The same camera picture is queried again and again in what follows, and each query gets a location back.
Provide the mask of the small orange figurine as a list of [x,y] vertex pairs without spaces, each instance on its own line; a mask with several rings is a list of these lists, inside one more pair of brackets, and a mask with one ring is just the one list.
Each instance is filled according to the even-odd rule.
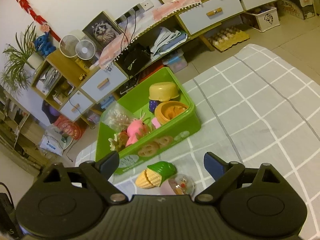
[[114,134],[114,137],[108,139],[108,141],[110,142],[111,151],[122,151],[126,147],[128,139],[129,136],[125,131],[122,131],[118,134]]

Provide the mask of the pink capsule ball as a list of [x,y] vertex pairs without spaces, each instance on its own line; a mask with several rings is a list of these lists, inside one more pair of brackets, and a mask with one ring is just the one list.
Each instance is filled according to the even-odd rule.
[[159,189],[161,195],[192,196],[195,191],[195,183],[185,174],[176,174],[164,181]]

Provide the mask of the toy corn cob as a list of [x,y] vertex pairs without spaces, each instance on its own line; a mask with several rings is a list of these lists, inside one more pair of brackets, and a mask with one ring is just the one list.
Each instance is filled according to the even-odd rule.
[[160,187],[161,184],[177,173],[176,167],[167,161],[159,161],[141,172],[135,181],[135,185],[142,189]]

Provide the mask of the pink pig toy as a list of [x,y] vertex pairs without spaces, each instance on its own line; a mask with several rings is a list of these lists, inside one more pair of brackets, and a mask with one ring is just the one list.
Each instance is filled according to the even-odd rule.
[[145,123],[146,113],[141,111],[140,118],[134,119],[128,126],[126,132],[128,135],[128,140],[126,142],[126,147],[135,144],[139,139],[144,137],[150,132],[149,126]]

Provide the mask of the orange red bucket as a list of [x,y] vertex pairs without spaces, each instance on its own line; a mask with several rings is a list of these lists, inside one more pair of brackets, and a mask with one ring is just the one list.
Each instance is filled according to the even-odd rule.
[[59,116],[53,125],[74,140],[79,140],[87,128],[87,124],[83,120],[72,122],[63,115]]

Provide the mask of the grey checked mat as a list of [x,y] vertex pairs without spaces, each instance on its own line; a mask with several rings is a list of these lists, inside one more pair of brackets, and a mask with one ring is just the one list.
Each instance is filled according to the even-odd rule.
[[271,163],[304,200],[300,233],[319,239],[319,85],[270,50],[249,44],[184,84],[201,129],[152,159],[173,163],[199,193],[213,183],[203,157]]

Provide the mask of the green plastic bin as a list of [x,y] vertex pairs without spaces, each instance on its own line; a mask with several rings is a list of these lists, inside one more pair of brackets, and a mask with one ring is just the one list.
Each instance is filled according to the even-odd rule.
[[[166,124],[156,128],[151,122],[155,115],[149,111],[149,88],[154,83],[159,82],[175,83],[179,92],[179,97],[176,101],[185,104],[188,109]],[[127,146],[119,152],[120,164],[116,169],[116,174],[123,174],[154,158],[201,128],[201,122],[196,115],[195,103],[193,103],[174,73],[168,67],[164,67],[137,85],[118,101],[113,102],[103,112],[98,130],[95,161],[103,159],[103,157],[112,152],[110,139],[114,139],[116,131],[105,123],[108,112],[116,104],[124,107],[129,112],[129,115],[136,119],[142,116],[143,121],[150,129],[150,133],[139,139],[138,142]]]

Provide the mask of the wooden TV cabinet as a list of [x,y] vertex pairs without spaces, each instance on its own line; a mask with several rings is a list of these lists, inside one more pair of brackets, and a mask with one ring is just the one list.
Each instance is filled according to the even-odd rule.
[[35,77],[45,68],[53,67],[58,72],[57,79],[47,94],[37,88],[34,90],[44,102],[75,122],[128,79],[163,57],[160,53],[148,55],[147,49],[138,43],[139,38],[156,31],[162,22],[177,17],[187,33],[187,40],[192,40],[228,18],[275,1],[278,0],[173,0],[144,13],[138,22],[143,29],[127,29],[103,49],[99,61],[87,73],[61,51],[52,52]]

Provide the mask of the white desk fan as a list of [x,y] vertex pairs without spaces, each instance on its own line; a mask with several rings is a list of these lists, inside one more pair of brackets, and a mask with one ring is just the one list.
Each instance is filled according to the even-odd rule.
[[91,40],[80,40],[75,46],[76,55],[82,60],[90,60],[96,54],[96,46]]

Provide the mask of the clear plastic storage box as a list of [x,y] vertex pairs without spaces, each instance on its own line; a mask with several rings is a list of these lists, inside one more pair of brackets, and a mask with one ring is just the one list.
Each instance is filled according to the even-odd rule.
[[164,58],[162,63],[164,66],[169,67],[173,73],[179,72],[188,65],[181,49]]

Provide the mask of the black bag on shelf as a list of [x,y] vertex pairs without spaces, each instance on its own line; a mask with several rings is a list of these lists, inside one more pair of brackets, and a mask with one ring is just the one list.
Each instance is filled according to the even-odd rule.
[[128,75],[136,75],[151,59],[149,48],[140,43],[129,46],[116,59],[117,65]]

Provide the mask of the egg carton tray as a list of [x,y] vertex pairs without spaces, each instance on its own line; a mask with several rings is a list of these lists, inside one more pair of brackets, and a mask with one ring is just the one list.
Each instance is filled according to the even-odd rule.
[[215,35],[207,38],[210,45],[220,52],[224,52],[234,45],[250,39],[248,33],[239,29],[237,26],[221,29]]

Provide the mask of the potted green plant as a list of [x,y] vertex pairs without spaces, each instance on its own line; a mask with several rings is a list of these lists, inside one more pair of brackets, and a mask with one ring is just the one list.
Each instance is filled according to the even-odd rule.
[[5,57],[4,69],[1,72],[1,84],[12,95],[20,95],[21,91],[30,85],[31,75],[25,70],[25,66],[37,70],[39,64],[30,63],[30,57],[35,56],[40,63],[44,61],[43,56],[36,51],[35,41],[37,38],[36,26],[31,23],[26,30],[15,34],[17,46],[7,44],[3,50]]

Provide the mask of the blue Stitch plush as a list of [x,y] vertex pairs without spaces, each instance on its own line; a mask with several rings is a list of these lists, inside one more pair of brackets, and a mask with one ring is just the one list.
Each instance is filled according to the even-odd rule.
[[56,47],[49,40],[49,33],[45,32],[43,35],[36,38],[34,41],[35,50],[42,56],[47,57],[52,52],[56,51]]

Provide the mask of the white storage crate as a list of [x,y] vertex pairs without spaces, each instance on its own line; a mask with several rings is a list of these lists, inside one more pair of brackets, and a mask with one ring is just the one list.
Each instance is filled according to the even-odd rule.
[[263,33],[280,25],[276,7],[262,6],[240,15],[242,22]]

